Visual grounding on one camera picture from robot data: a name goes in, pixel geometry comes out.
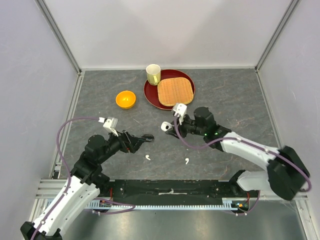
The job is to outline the white earbud charging case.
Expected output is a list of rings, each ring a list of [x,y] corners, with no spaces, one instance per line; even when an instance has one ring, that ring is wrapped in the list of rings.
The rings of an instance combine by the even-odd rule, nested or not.
[[[170,131],[170,130],[173,129],[173,125],[172,125],[170,122],[164,121],[164,122],[161,124],[160,129],[161,129],[163,132],[167,132],[167,131]]]

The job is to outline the black earbud charging case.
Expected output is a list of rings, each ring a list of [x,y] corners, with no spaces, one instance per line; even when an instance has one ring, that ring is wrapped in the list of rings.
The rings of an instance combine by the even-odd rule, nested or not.
[[[144,134],[140,137],[143,142],[153,142],[155,137],[152,134]]]

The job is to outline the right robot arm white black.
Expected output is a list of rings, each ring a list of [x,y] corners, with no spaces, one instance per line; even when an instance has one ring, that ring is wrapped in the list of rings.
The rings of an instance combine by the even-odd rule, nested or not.
[[[172,112],[173,122],[164,121],[160,126],[167,135],[180,139],[189,148],[192,145],[185,141],[188,134],[202,136],[205,144],[195,149],[217,149],[261,168],[254,172],[239,170],[230,179],[229,191],[233,196],[240,197],[249,191],[272,191],[290,201],[297,193],[311,190],[310,173],[292,147],[276,148],[244,138],[217,124],[207,107],[196,108],[194,118],[190,118],[187,106],[182,103],[176,104]]]

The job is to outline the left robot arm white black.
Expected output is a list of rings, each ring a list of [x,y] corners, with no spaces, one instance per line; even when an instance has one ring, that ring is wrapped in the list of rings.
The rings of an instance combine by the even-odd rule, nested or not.
[[[101,135],[91,136],[58,195],[38,218],[21,226],[23,238],[61,240],[93,199],[109,193],[110,178],[102,173],[102,163],[119,151],[134,154],[143,143],[153,141],[153,135],[136,137],[127,131],[110,133],[108,139]]]

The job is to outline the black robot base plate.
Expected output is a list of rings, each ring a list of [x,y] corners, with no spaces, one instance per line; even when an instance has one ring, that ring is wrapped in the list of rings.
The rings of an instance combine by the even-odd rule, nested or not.
[[[220,205],[223,198],[246,200],[247,193],[228,181],[218,180],[111,180],[99,194],[115,202],[136,206]]]

